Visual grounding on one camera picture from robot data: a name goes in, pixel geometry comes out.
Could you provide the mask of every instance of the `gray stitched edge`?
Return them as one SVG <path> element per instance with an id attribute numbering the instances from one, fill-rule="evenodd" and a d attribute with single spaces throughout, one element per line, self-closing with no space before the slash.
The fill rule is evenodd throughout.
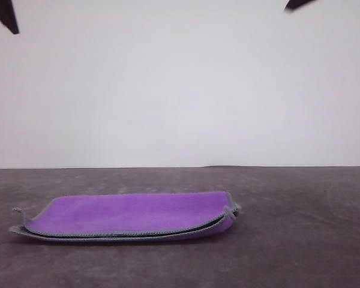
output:
<path id="1" fill-rule="evenodd" d="M 190 236 L 196 233 L 202 233 L 217 226 L 221 225 L 228 215 L 225 215 L 215 224 L 206 227 L 204 229 L 179 233 L 175 235 L 158 235 L 153 237 L 97 237 L 97 238 L 59 238 L 59 237 L 45 237 L 41 235 L 31 234 L 25 230 L 22 230 L 23 226 L 12 226 L 9 231 L 18 235 L 27 236 L 39 240 L 53 241 L 53 242 L 124 242 L 124 241 L 157 241 L 157 240 L 176 240 L 180 236 Z"/>
<path id="2" fill-rule="evenodd" d="M 239 205 L 237 205 L 233 199 L 232 196 L 229 192 L 226 191 L 222 191 L 226 194 L 228 201 L 231 205 L 231 207 L 227 207 L 224 206 L 224 213 L 219 214 L 218 216 L 216 216 L 215 218 L 202 223 L 200 225 L 197 226 L 193 226 L 193 227 L 188 227 L 185 229 L 178 229 L 178 230 L 143 230 L 143 231 L 136 231 L 136 232 L 131 232 L 131 231 L 109 231 L 109 232 L 95 232 L 95 233 L 49 233 L 49 232 L 45 232 L 45 231 L 40 231 L 37 229 L 33 229 L 31 227 L 29 227 L 27 225 L 27 221 L 32 221 L 34 219 L 37 219 L 38 217 L 40 217 L 40 215 L 42 215 L 42 213 L 44 213 L 46 211 L 46 209 L 58 198 L 62 198 L 62 197 L 66 197 L 66 196 L 62 196 L 62 197 L 57 197 L 54 198 L 36 217 L 30 219 L 29 217 L 26 216 L 25 211 L 23 211 L 20 208 L 14 208 L 15 211 L 20 212 L 21 214 L 23 214 L 23 226 L 26 230 L 28 230 L 31 233 L 34 234 L 39 234 L 39 235 L 43 235 L 43 236 L 52 236 L 52 237 L 87 237 L 87 238 L 91 238 L 91 237 L 107 237 L 107 236 L 143 236 L 143 235 L 160 235 L 160 234 L 170 234 L 170 233 L 182 233 L 182 232 L 187 232 L 189 230 L 194 230 L 194 229 L 198 229 L 202 226 L 206 226 L 209 223 L 212 223 L 214 221 L 216 221 L 217 219 L 224 217 L 225 215 L 229 215 L 233 220 L 236 220 L 236 216 L 234 215 L 234 213 L 239 212 L 239 209 L 241 208 Z"/>

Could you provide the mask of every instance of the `gray concrete floor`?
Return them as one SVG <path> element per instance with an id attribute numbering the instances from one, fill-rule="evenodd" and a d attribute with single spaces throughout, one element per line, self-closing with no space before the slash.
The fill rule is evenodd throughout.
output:
<path id="1" fill-rule="evenodd" d="M 243 207 L 210 238 L 56 244 L 12 235 L 78 194 L 226 190 Z M 0 170 L 0 287 L 360 288 L 360 167 Z"/>

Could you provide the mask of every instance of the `black object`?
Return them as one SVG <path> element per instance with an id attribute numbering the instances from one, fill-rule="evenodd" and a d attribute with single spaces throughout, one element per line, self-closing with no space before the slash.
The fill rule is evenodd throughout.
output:
<path id="1" fill-rule="evenodd" d="M 0 0 L 0 22 L 13 34 L 19 33 L 12 0 Z"/>
<path id="2" fill-rule="evenodd" d="M 301 6 L 303 6 L 309 2 L 312 2 L 312 1 L 315 1 L 315 0 L 290 0 L 290 1 L 288 1 L 287 5 L 286 5 L 286 9 L 295 10 L 295 9 L 300 8 Z"/>

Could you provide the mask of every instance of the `purple felt fabric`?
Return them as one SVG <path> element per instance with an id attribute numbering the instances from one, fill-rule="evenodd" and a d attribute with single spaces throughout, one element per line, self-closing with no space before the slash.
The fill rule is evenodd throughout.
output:
<path id="1" fill-rule="evenodd" d="M 206 224 L 233 209 L 226 192 L 121 194 L 56 198 L 26 228 L 41 235 L 133 235 L 172 232 Z M 215 232 L 225 230 L 224 221 Z"/>

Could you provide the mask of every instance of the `white backdrop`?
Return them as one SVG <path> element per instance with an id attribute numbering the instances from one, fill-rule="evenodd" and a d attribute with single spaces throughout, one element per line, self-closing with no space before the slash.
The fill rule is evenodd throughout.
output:
<path id="1" fill-rule="evenodd" d="M 0 168 L 360 166 L 360 0 L 14 0 Z"/>

